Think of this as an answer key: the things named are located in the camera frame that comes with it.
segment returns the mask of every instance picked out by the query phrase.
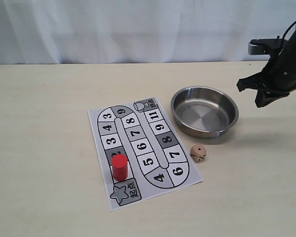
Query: white backdrop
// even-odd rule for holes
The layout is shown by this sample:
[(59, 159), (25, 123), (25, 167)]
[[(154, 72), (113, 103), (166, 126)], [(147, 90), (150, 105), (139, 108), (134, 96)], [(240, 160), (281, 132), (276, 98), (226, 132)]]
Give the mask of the white backdrop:
[(295, 20), (296, 0), (0, 0), (0, 64), (263, 60), (248, 42)]

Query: light wood tabletop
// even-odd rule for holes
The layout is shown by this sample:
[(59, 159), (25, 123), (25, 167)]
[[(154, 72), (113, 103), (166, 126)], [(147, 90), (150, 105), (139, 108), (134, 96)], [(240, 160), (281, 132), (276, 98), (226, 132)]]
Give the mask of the light wood tabletop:
[[(0, 237), (296, 236), (296, 91), (257, 108), (236, 87), (265, 63), (0, 65)], [(222, 137), (174, 124), (191, 85), (236, 102)], [(203, 182), (110, 212), (87, 111), (153, 96), (206, 147)]]

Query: red game piece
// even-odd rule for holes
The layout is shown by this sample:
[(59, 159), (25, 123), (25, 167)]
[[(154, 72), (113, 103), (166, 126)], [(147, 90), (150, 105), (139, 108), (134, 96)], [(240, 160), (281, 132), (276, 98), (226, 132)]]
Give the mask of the red game piece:
[(128, 176), (128, 158), (126, 155), (118, 154), (112, 158), (113, 178), (117, 181), (123, 181)]

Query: black robotic arm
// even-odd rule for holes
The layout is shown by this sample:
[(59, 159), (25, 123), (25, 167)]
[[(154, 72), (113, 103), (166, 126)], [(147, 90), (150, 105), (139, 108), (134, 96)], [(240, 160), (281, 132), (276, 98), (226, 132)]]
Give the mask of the black robotic arm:
[(296, 29), (289, 40), (253, 39), (249, 43), (250, 55), (268, 54), (270, 59), (261, 72), (240, 79), (238, 90), (257, 90), (256, 106), (265, 107), (296, 90)]

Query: metal bowl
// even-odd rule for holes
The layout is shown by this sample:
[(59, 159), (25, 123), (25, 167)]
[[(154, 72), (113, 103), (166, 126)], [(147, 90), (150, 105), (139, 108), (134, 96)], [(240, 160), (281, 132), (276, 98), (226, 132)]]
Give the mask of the metal bowl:
[(217, 138), (239, 118), (236, 103), (225, 93), (206, 86), (190, 86), (172, 97), (171, 111), (179, 129), (197, 138)]

